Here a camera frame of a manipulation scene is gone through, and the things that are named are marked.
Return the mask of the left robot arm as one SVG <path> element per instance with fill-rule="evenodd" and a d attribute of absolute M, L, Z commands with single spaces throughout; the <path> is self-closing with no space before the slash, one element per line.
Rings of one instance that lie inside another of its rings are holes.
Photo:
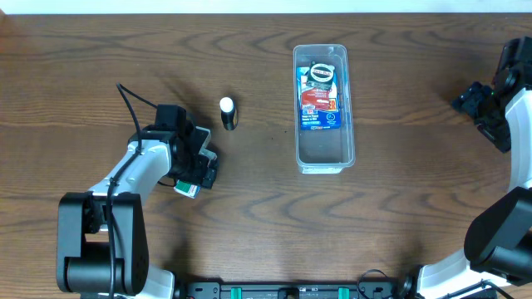
<path fill-rule="evenodd" d="M 208 129 L 178 105 L 158 105 L 155 122 L 138 129 L 115 168 L 58 205 L 57 274 L 62 292 L 83 298 L 176 298 L 174 273 L 151 265 L 143 205 L 163 179 L 211 189 L 218 158 Z"/>

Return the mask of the dark bottle white cap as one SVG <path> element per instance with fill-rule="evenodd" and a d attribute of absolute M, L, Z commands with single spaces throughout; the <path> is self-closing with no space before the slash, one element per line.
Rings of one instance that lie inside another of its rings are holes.
<path fill-rule="evenodd" d="M 238 125 L 237 110 L 234 101 L 230 97 L 224 97 L 219 101 L 221 120 L 226 130 L 234 130 Z"/>

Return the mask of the red small box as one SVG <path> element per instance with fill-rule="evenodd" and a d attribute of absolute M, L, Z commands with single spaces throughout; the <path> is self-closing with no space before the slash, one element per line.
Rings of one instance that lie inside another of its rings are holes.
<path fill-rule="evenodd" d="M 305 81 L 301 85 L 300 105 L 303 110 L 336 110 L 337 91 L 334 86 L 329 90 L 311 87 Z"/>

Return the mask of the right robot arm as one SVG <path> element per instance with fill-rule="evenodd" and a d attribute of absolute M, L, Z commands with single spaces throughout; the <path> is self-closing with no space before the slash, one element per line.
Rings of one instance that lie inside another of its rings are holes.
<path fill-rule="evenodd" d="M 421 267 L 403 298 L 508 297 L 531 282 L 531 39 L 507 42 L 489 85 L 474 82 L 452 106 L 511 155 L 507 194 L 476 217 L 462 249 Z"/>

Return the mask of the blue Kool Fever box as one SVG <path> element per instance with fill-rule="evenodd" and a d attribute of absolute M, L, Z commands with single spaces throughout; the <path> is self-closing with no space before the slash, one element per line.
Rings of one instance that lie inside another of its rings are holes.
<path fill-rule="evenodd" d="M 335 69 L 335 77 L 332 86 L 336 88 L 337 96 L 336 110 L 303 110 L 300 105 L 301 85 L 308 79 L 309 66 L 299 67 L 296 71 L 296 88 L 297 88 L 297 106 L 299 116 L 299 126 L 301 130 L 331 130 L 338 129 L 342 123 L 340 116 L 340 100 L 337 88 L 337 73 Z"/>

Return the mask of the white green medicine box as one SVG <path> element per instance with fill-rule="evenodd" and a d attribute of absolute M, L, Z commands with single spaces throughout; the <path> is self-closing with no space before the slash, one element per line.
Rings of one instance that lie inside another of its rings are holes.
<path fill-rule="evenodd" d="M 191 182 L 185 182 L 183 180 L 177 180 L 174 186 L 174 191 L 178 194 L 184 195 L 188 198 L 195 199 L 201 189 L 211 189 L 214 181 L 216 180 L 218 169 L 218 157 L 217 154 L 202 149 L 199 152 L 200 158 L 207 159 L 207 169 L 204 177 L 201 179 L 200 184 L 192 184 Z"/>

